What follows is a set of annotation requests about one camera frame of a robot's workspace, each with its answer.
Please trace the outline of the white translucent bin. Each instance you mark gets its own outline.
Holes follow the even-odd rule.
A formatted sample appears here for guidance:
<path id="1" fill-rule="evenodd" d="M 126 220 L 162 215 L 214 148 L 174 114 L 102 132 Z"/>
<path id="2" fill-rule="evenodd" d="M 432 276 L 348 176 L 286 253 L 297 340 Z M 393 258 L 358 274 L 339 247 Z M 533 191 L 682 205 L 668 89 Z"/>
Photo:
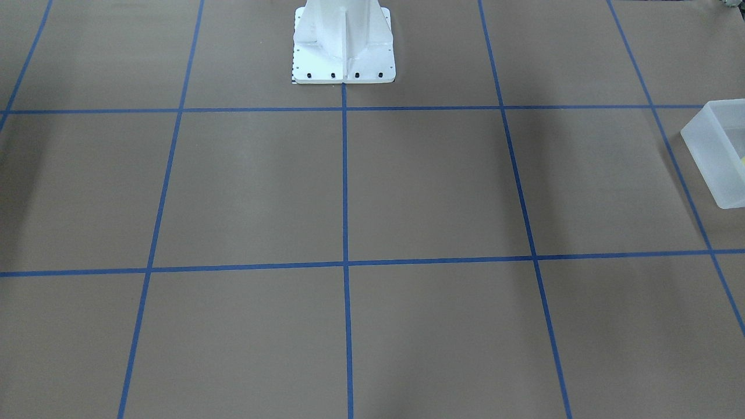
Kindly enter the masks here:
<path id="1" fill-rule="evenodd" d="M 681 135 L 721 209 L 744 207 L 744 99 L 709 101 Z"/>

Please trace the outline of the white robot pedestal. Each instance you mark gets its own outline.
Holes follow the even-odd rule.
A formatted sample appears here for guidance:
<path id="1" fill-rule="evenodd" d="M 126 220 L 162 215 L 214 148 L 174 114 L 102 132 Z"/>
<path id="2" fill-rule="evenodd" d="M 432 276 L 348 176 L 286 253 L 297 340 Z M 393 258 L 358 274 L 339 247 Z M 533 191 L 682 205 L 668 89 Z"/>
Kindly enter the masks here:
<path id="1" fill-rule="evenodd" d="M 293 23 L 293 83 L 396 80 L 391 11 L 380 2 L 308 1 Z"/>

